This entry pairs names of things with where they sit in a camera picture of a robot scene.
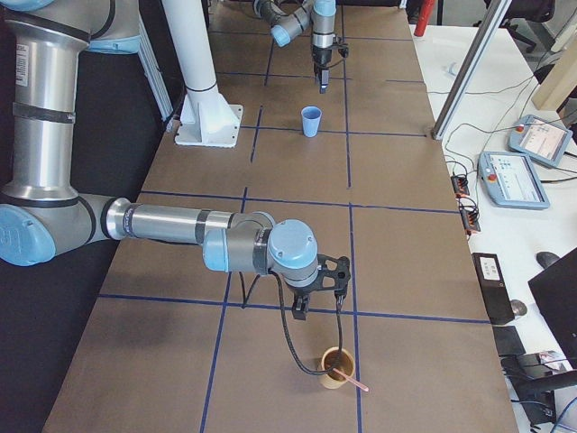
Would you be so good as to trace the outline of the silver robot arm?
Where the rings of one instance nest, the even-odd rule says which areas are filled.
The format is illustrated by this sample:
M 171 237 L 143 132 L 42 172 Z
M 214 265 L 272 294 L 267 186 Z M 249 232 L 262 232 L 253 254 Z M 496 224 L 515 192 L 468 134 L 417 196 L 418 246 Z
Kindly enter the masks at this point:
M 282 1 L 253 1 L 255 14 L 270 25 L 270 34 L 279 47 L 287 46 L 308 28 L 311 56 L 319 93 L 328 89 L 333 52 L 339 50 L 334 32 L 336 1 L 302 1 L 291 13 L 281 8 Z
M 135 198 L 158 148 L 163 122 L 134 53 L 79 56 L 80 114 L 72 153 L 73 186 Z M 1 328 L 87 315 L 116 244 L 99 242 L 47 264 L 1 264 Z

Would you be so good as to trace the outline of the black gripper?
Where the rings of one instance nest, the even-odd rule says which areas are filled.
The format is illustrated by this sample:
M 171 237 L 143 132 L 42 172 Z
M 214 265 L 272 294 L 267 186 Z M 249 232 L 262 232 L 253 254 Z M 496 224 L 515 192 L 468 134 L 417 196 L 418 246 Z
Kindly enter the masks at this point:
M 306 320 L 308 313 L 308 303 L 314 290 L 310 286 L 296 287 L 288 286 L 293 295 L 291 307 L 292 316 L 295 320 Z
M 312 46 L 312 59 L 314 63 L 315 82 L 319 85 L 319 93 L 324 94 L 329 84 L 329 66 L 332 60 L 331 47 Z

